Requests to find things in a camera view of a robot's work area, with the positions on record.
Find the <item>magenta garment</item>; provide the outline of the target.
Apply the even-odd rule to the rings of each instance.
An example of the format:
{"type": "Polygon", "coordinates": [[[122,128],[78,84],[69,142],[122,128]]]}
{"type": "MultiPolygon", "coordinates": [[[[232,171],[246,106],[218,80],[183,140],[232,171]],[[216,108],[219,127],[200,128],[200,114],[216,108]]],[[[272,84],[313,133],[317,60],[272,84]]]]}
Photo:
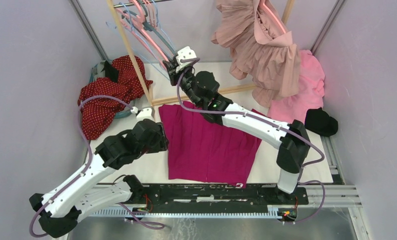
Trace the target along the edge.
{"type": "Polygon", "coordinates": [[[168,178],[245,188],[261,139],[206,121],[179,104],[158,108],[168,139],[168,178]]]}

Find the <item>dusty pink skirt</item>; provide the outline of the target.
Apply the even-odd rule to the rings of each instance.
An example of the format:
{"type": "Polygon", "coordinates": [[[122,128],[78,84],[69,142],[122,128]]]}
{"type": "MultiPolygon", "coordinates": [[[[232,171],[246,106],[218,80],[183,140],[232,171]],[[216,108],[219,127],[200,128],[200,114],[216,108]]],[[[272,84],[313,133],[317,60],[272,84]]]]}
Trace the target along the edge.
{"type": "Polygon", "coordinates": [[[301,58],[293,34],[282,34],[260,0],[218,0],[221,24],[212,35],[213,44],[230,50],[230,74],[237,80],[251,76],[254,100],[265,108],[272,101],[299,92],[301,58]]]}

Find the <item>pink plastic hanger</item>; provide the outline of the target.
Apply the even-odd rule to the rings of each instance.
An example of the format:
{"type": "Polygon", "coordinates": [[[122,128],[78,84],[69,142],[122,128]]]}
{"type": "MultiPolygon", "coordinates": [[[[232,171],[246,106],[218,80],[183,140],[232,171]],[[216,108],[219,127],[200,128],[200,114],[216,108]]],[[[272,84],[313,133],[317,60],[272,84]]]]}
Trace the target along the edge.
{"type": "Polygon", "coordinates": [[[274,22],[274,25],[279,29],[282,34],[286,34],[288,32],[287,28],[285,27],[282,19],[278,14],[278,11],[269,0],[261,0],[259,2],[259,7],[269,15],[270,19],[274,22]]]}

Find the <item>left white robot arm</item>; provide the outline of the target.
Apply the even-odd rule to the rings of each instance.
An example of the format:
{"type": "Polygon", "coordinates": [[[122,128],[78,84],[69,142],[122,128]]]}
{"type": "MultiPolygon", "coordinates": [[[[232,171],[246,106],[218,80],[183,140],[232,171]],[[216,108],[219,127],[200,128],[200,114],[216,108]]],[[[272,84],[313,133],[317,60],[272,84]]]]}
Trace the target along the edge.
{"type": "Polygon", "coordinates": [[[139,203],[145,197],[145,190],[134,174],[94,193],[90,190],[123,166],[145,154],[164,152],[168,146],[163,124],[150,119],[106,137],[66,181],[48,193],[35,193],[29,198],[35,211],[30,226],[38,222],[44,231],[42,237],[59,238],[99,210],[119,203],[139,203]]]}

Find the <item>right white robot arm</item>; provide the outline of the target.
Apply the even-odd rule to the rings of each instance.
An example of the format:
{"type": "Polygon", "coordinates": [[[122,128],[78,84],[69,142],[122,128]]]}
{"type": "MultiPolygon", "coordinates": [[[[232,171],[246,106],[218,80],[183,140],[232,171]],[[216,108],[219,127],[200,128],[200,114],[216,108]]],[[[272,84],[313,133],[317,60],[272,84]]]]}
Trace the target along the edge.
{"type": "Polygon", "coordinates": [[[194,108],[183,108],[201,114],[210,123],[240,130],[270,144],[278,150],[276,164],[280,168],[275,198],[281,204],[290,203],[302,176],[302,166],[308,156],[311,141],[302,122],[273,120],[257,114],[224,97],[218,92],[220,84],[213,73],[193,72],[198,57],[163,60],[170,84],[176,87],[177,97],[184,92],[194,108]]]}

